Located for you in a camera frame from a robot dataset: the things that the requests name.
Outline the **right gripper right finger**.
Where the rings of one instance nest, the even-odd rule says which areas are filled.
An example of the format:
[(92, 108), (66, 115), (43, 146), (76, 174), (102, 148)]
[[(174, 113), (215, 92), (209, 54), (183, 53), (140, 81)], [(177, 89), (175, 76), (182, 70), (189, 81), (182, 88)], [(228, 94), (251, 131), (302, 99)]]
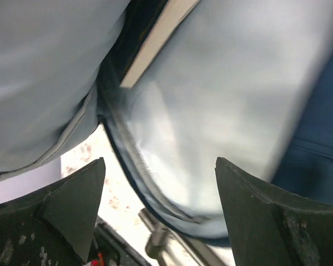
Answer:
[(236, 265), (333, 265), (333, 205), (282, 190), (222, 157), (215, 174)]

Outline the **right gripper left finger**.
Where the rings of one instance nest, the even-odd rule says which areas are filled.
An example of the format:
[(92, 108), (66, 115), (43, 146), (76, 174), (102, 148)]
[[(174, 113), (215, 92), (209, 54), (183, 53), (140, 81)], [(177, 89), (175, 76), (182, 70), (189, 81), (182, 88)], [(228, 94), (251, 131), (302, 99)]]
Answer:
[(87, 262), (105, 177), (99, 158), (53, 184), (0, 204), (0, 265)]

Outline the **navy blue student backpack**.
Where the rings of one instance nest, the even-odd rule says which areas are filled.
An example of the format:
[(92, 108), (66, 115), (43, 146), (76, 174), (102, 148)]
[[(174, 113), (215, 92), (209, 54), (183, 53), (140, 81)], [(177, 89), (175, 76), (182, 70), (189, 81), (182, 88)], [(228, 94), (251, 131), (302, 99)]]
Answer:
[(0, 204), (103, 122), (142, 202), (208, 243), (228, 239), (218, 157), (333, 204), (333, 1), (200, 1), (126, 89), (143, 4), (0, 1)]

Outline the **dark blue book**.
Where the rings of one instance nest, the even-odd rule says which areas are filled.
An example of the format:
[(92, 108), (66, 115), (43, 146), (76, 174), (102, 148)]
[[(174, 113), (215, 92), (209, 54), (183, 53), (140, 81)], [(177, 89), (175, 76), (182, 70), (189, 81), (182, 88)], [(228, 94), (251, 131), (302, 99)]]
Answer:
[(109, 52), (118, 84), (130, 89), (146, 71), (197, 0), (130, 1), (123, 29)]

